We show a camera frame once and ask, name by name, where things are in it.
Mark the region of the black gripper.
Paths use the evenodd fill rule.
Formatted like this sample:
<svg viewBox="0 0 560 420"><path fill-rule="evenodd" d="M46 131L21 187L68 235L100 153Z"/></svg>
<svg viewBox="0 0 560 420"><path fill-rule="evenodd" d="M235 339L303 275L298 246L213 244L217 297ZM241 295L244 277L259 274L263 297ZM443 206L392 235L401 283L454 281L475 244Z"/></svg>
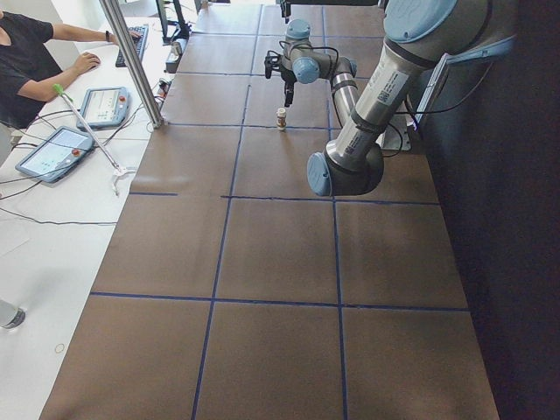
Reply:
<svg viewBox="0 0 560 420"><path fill-rule="evenodd" d="M284 81L284 106L288 108L293 103L294 97L294 84L296 83L296 76L291 69L280 66L280 74Z"/></svg>

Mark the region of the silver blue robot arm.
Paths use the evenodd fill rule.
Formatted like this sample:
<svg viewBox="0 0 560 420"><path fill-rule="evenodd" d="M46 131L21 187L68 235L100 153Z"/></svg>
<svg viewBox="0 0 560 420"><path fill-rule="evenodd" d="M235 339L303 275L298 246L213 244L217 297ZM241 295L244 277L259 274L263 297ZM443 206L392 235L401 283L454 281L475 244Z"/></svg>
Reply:
<svg viewBox="0 0 560 420"><path fill-rule="evenodd" d="M287 105L295 83L330 81L342 125L337 138L308 159L308 184L318 196L362 195L378 186L384 162L377 139L421 73L445 55L468 60L503 55L515 40L516 1L379 1L377 6L384 10L381 57L360 91L355 64L316 51L310 24L291 19L291 2L281 3L287 24L283 51L277 59L266 58L265 75L281 74Z"/></svg>

